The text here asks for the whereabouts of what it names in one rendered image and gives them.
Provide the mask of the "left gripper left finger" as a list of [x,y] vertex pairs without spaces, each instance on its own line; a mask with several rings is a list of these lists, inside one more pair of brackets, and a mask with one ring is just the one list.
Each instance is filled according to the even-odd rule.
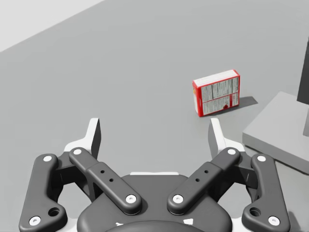
[[42,154],[33,163],[18,228],[21,232],[58,232],[68,223],[58,203],[63,187],[75,183],[94,202],[106,196],[125,215],[142,210],[142,197],[106,163],[98,161],[99,118],[91,118],[84,138],[68,143],[62,155]]

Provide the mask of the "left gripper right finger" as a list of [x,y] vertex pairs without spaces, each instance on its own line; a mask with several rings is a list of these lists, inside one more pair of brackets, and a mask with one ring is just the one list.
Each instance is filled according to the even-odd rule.
[[276,162],[266,154],[250,157],[241,143],[224,137],[218,118],[211,118],[208,143],[212,160],[202,164],[167,199],[174,215],[187,213],[204,195],[220,199],[234,184],[246,187],[251,203],[240,218],[251,232],[290,232]]

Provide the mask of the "black screen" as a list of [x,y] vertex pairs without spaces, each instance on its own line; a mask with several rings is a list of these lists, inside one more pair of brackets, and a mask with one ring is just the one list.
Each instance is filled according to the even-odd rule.
[[304,56],[297,101],[309,105],[309,37]]

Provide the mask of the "red and white carton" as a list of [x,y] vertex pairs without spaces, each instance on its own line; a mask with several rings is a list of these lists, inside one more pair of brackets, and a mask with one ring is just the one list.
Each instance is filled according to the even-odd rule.
[[199,117],[239,106],[240,74],[234,69],[195,79],[192,86]]

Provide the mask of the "grey stand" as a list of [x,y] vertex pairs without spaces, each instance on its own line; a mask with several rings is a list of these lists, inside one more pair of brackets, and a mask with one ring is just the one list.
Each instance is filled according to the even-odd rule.
[[242,133],[242,142],[282,164],[309,175],[309,105],[279,92]]

